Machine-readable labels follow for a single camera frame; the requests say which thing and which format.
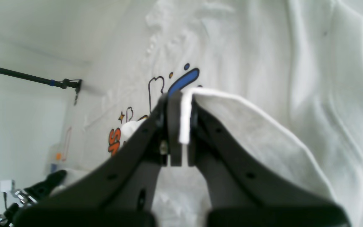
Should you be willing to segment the right-side right gripper black right finger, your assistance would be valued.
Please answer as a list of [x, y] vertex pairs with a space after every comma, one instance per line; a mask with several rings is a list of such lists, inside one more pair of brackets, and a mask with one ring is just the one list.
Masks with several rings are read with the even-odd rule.
[[208, 187], [206, 227], [349, 227], [338, 204], [301, 189], [244, 151], [219, 120], [192, 100], [188, 165]]

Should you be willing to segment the right-side right gripper black left finger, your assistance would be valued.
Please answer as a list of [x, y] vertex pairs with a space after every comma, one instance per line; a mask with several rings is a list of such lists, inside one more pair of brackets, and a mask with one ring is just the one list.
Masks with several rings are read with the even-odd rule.
[[159, 172], [182, 166], [180, 91], [164, 94], [120, 150], [84, 178], [22, 211], [16, 227], [155, 227]]

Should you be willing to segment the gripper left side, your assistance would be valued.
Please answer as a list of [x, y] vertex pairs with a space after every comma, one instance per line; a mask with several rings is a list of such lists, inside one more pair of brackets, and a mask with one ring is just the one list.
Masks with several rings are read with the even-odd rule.
[[23, 190], [11, 192], [15, 202], [8, 205], [8, 193], [3, 192], [4, 212], [0, 214], [0, 227], [14, 227], [14, 220], [26, 208], [38, 203], [37, 200], [48, 197], [51, 192], [62, 184], [67, 176], [66, 170], [51, 173], [44, 181], [40, 181]]

